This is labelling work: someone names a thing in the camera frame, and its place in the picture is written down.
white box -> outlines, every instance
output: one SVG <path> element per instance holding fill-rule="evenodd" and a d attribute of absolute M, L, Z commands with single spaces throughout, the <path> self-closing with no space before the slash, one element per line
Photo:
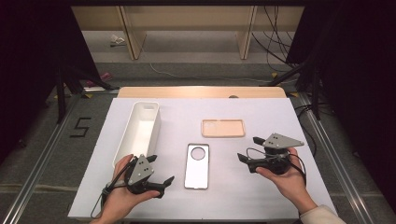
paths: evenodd
<path fill-rule="evenodd" d="M 121 138 L 113 166 L 126 155 L 151 156 L 161 127 L 160 106 L 155 102 L 136 102 Z"/>

gray floor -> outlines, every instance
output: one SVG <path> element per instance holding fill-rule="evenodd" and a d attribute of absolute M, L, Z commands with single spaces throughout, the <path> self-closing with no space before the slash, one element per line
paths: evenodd
<path fill-rule="evenodd" d="M 274 72 L 266 61 L 265 52 L 254 40 L 250 45 L 248 59 L 241 61 L 233 33 L 149 32 L 144 44 L 145 51 L 136 61 L 130 60 L 125 47 L 109 46 L 112 34 L 122 36 L 121 32 L 86 32 L 84 35 L 98 70 L 100 73 L 110 72 L 113 79 L 108 83 L 114 86 L 258 86 L 265 83 L 263 80 L 270 81 Z M 256 36 L 263 43 L 268 43 L 264 42 L 262 34 Z M 282 34 L 282 38 L 290 41 L 285 34 Z M 273 45 L 272 50 L 277 55 L 282 55 L 279 46 Z M 270 58 L 269 62 L 276 69 L 289 69 L 274 58 Z M 293 91 L 293 82 L 285 82 L 281 87 L 287 92 Z M 68 209 L 88 165 L 109 105 L 116 96 L 112 93 L 95 93 L 91 98 L 78 99 L 46 169 L 22 213 L 20 223 L 78 223 L 67 218 Z M 290 97 L 290 100 L 294 106 L 301 105 L 298 97 Z M 57 103 L 54 93 L 47 102 L 49 107 L 42 109 L 30 132 L 24 137 L 27 147 L 15 148 L 0 166 L 0 217 L 6 215 L 55 128 Z M 320 110 L 321 122 L 355 187 L 367 204 L 374 223 L 396 223 L 395 214 L 360 159 L 352 155 L 353 146 L 337 117 L 327 105 Z M 79 118 L 91 118 L 81 123 L 88 126 L 89 130 L 85 137 L 73 138 L 71 135 L 82 134 L 82 130 L 75 130 Z M 302 116 L 302 124 L 316 138 L 307 116 Z M 315 160 L 338 215 L 346 223 L 359 223 L 323 146 L 317 138 L 316 142 L 318 152 Z M 311 140 L 308 140 L 308 144 L 313 148 Z"/>

black cable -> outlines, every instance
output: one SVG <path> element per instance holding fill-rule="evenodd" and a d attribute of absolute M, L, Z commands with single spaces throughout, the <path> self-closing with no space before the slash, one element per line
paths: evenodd
<path fill-rule="evenodd" d="M 294 110 L 297 110 L 299 108 L 303 108 L 303 110 L 300 112 L 300 114 L 297 116 L 297 120 L 300 122 L 301 127 L 303 128 L 303 130 L 305 131 L 305 133 L 311 138 L 312 143 L 314 144 L 314 151 L 312 152 L 312 156 L 315 158 L 315 156 L 317 155 L 317 150 L 318 150 L 318 146 L 317 146 L 317 142 L 315 141 L 314 137 L 312 136 L 311 133 L 309 133 L 309 131 L 305 128 L 305 126 L 301 123 L 300 117 L 301 115 L 306 112 L 309 111 L 311 109 L 312 105 L 301 105 L 298 106 L 296 108 L 294 108 Z"/>
<path fill-rule="evenodd" d="M 267 18 L 268 18 L 269 22 L 271 23 L 271 27 L 273 28 L 273 33 L 271 34 L 271 39 L 272 39 L 272 37 L 274 36 L 274 34 L 276 34 L 277 40 L 278 40 L 279 42 L 281 42 L 281 39 L 280 39 L 280 37 L 279 37 L 279 34 L 277 33 L 277 27 L 276 27 L 276 24 L 277 24 L 278 7 L 274 7 L 275 23 L 272 22 L 271 17 L 270 17 L 270 15 L 268 14 L 268 11 L 267 11 L 266 6 L 264 6 L 264 11 L 265 11 L 265 14 L 267 15 Z M 280 44 L 279 44 L 279 47 L 280 47 L 280 51 L 281 51 L 282 54 L 283 54 L 283 57 L 285 57 L 285 59 L 286 59 L 286 56 L 285 56 L 285 54 L 284 54 L 284 52 L 283 52 L 282 47 L 280 46 Z"/>
<path fill-rule="evenodd" d="M 286 32 L 286 34 L 289 36 L 290 40 L 293 41 L 293 38 L 289 35 L 289 32 Z"/>
<path fill-rule="evenodd" d="M 103 206 L 104 206 L 104 204 L 105 204 L 107 195 L 109 195 L 113 189 L 125 188 L 125 187 L 126 187 L 126 186 L 114 187 L 114 185 L 116 185 L 117 181 L 119 181 L 119 178 L 120 178 L 120 176 L 122 175 L 122 173 L 124 173 L 125 170 L 128 169 L 131 165 L 132 165 L 132 161 L 128 162 L 128 163 L 122 168 L 122 170 L 120 170 L 120 172 L 116 175 L 116 177 L 113 179 L 113 181 L 111 182 L 111 184 L 110 184 L 109 186 L 105 186 L 105 187 L 102 189 L 102 193 L 100 194 L 98 200 L 96 201 L 95 206 L 93 207 L 93 209 L 92 209 L 92 211 L 91 211 L 91 218 L 93 218 L 93 219 L 100 218 L 100 217 L 94 217 L 94 216 L 93 216 L 93 212 L 94 212 L 96 206 L 99 204 L 99 201 L 100 201 L 101 199 L 102 199 L 102 201 L 101 201 L 101 211 L 99 212 L 99 214 L 102 212 L 102 208 L 103 208 Z"/>
<path fill-rule="evenodd" d="M 264 155 L 264 156 L 266 155 L 265 152 L 262 152 L 262 151 L 260 151 L 260 150 L 258 150 L 258 149 L 256 149 L 256 148 L 248 147 L 248 148 L 247 148 L 247 157 L 248 157 L 249 159 L 253 159 L 253 158 L 251 158 L 251 157 L 248 155 L 248 151 L 249 151 L 249 150 L 254 150 L 254 151 L 260 152 L 260 153 L 261 153 L 262 155 Z"/>
<path fill-rule="evenodd" d="M 270 53 L 272 56 L 274 56 L 275 58 L 277 58 L 278 60 L 280 60 L 282 63 L 288 65 L 289 67 L 293 68 L 292 65 L 286 63 L 286 61 L 284 61 L 283 59 L 277 57 L 271 50 L 269 50 L 268 48 L 266 48 L 257 38 L 256 36 L 252 33 L 253 38 L 256 40 L 256 42 L 263 48 L 265 49 L 265 51 L 267 51 L 267 62 L 268 62 L 268 53 Z"/>
<path fill-rule="evenodd" d="M 262 32 L 268 39 L 271 39 L 271 36 L 269 36 L 268 34 L 266 34 L 265 32 Z M 287 45 L 287 44 L 284 44 L 284 43 L 280 43 L 280 42 L 277 42 L 276 40 L 274 40 L 274 39 L 272 39 L 272 41 L 274 41 L 274 42 L 276 42 L 277 44 L 281 44 L 281 45 L 283 45 L 283 46 L 286 46 L 286 47 L 288 47 L 288 48 L 290 48 L 290 45 Z"/>
<path fill-rule="evenodd" d="M 301 174 L 301 176 L 303 177 L 303 180 L 304 180 L 304 184 L 306 185 L 306 170 L 305 170 L 305 164 L 304 164 L 303 160 L 301 160 L 301 158 L 298 157 L 297 155 L 294 155 L 294 154 L 289 154 L 289 155 L 297 157 L 297 159 L 303 165 L 304 170 L 302 170 L 300 167 L 298 167 L 298 166 L 296 166 L 296 165 L 294 165 L 293 163 L 290 162 L 290 165 Z"/>

human hand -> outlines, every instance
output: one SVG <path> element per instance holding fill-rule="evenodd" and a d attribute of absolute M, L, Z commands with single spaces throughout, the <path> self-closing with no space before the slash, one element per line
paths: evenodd
<path fill-rule="evenodd" d="M 290 154 L 298 156 L 294 147 L 289 147 L 288 151 Z M 300 161 L 295 156 L 290 156 L 290 161 L 301 169 Z M 289 199 L 301 214 L 318 207 L 311 199 L 308 191 L 306 191 L 302 175 L 293 167 L 290 167 L 283 175 L 276 175 L 262 167 L 258 167 L 256 172 L 274 182 L 280 193 Z"/>
<path fill-rule="evenodd" d="M 117 162 L 113 179 L 133 157 L 134 155 L 128 155 Z M 113 189 L 107 196 L 102 212 L 98 215 L 99 218 L 94 219 L 91 223 L 114 223 L 127 216 L 139 203 L 155 198 L 158 195 L 160 195 L 160 192 L 156 190 L 150 190 L 142 194 L 132 194 L 127 188 Z"/>

aluminum rail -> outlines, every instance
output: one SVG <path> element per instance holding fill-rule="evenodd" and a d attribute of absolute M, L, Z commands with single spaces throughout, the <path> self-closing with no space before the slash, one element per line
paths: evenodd
<path fill-rule="evenodd" d="M 35 163 L 35 167 L 33 168 L 32 172 L 29 174 L 28 178 L 23 184 L 21 191 L 19 192 L 18 196 L 15 198 L 13 204 L 9 207 L 7 211 L 7 215 L 3 220 L 4 224 L 18 223 L 26 205 L 28 204 L 33 194 L 33 191 L 35 190 L 35 185 L 37 184 L 38 180 L 44 173 L 44 170 L 51 158 L 51 155 L 54 149 L 57 147 L 59 139 L 62 136 L 68 118 L 72 113 L 73 109 L 75 108 L 80 97 L 81 95 L 79 94 L 72 96 L 71 102 L 69 103 L 69 108 L 67 108 L 66 114 L 64 115 L 64 119 L 60 123 L 56 124 L 55 129 L 52 132 L 52 135 L 49 138 L 48 143 L 44 147 L 43 152 L 41 153 L 40 157 Z"/>
<path fill-rule="evenodd" d="M 305 93 L 300 93 L 300 101 L 303 105 L 310 105 L 310 101 Z M 343 188 L 350 205 L 352 206 L 355 215 L 361 224 L 370 224 L 374 223 L 372 216 L 370 215 L 367 205 L 364 202 L 363 198 L 359 194 L 357 188 L 352 182 L 352 179 L 349 177 L 347 173 L 346 167 L 341 162 L 340 157 L 337 154 L 337 151 L 332 145 L 332 141 L 327 135 L 325 129 L 323 128 L 320 120 L 317 120 L 314 114 L 311 111 L 307 112 L 309 120 L 311 121 L 312 126 L 314 127 L 315 133 L 318 136 L 320 143 L 322 144 L 324 151 L 329 158 L 330 164 L 334 169 L 335 174 L 337 175 L 338 181 Z"/>

